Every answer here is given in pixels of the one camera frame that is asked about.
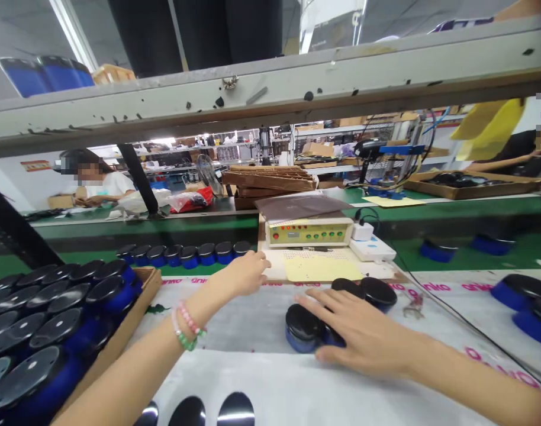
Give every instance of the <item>pink beaded bracelet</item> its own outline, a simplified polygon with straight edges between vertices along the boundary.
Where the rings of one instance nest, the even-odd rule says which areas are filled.
[[[205,333],[207,333],[206,328],[199,328],[198,325],[195,323],[195,321],[192,319],[191,315],[188,312],[188,309],[186,308],[186,302],[180,301],[180,312],[182,313],[184,321],[186,321],[186,324],[194,332],[195,335],[203,336]]]

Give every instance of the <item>worker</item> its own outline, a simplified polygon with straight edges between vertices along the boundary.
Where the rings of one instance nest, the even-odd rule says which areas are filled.
[[[86,196],[76,196],[76,205],[98,207],[106,202],[117,202],[135,192],[132,180],[116,172],[87,148],[64,151],[59,157],[61,174],[75,175],[78,184],[85,187]]]
[[[259,290],[271,263],[247,252],[213,274],[186,302],[130,347],[53,423],[54,426],[132,426],[184,353],[225,304]],[[306,291],[295,300],[331,325],[346,348],[323,346],[320,362],[365,375],[414,380],[502,425],[541,426],[541,391],[472,360],[453,348],[393,321],[346,291]]]

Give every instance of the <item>white t-shirt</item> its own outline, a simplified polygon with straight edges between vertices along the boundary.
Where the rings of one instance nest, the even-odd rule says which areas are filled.
[[[121,172],[112,172],[105,175],[103,184],[98,186],[86,185],[87,197],[95,195],[124,195],[125,192],[133,190],[133,181],[126,177]]]

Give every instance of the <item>cardboard tray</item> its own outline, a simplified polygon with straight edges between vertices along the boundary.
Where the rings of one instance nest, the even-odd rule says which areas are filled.
[[[109,339],[107,345],[101,350],[99,356],[93,362],[91,368],[85,373],[85,376],[77,384],[77,387],[73,390],[73,393],[69,396],[65,404],[61,407],[56,414],[56,419],[62,412],[64,412],[71,404],[75,402],[78,397],[81,396],[84,391],[87,390],[96,381],[100,375],[102,375],[110,365],[113,364],[123,353],[128,341],[133,336],[134,331],[139,326],[142,317],[146,313],[146,309],[158,293],[158,290],[162,286],[162,274],[159,269],[153,267],[140,267],[133,268],[136,275],[143,282],[143,291],[139,298],[136,300],[133,308],[124,318],[124,321],[119,325],[115,334]]]
[[[483,176],[490,180],[504,180],[510,183],[492,186],[477,186],[475,188],[452,188],[450,186],[421,182],[421,180],[431,179],[440,173],[453,172],[469,173],[472,176]],[[461,200],[527,193],[534,191],[540,185],[541,177],[495,175],[493,173],[472,172],[465,170],[440,170],[438,172],[416,173],[412,175],[410,179],[405,182],[405,189],[411,189],[412,191],[437,195],[453,200]]]

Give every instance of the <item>white power adapter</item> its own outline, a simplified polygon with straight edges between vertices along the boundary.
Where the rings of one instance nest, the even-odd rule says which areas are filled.
[[[353,224],[352,240],[356,241],[369,241],[373,236],[373,226],[367,222],[363,225],[359,223]]]

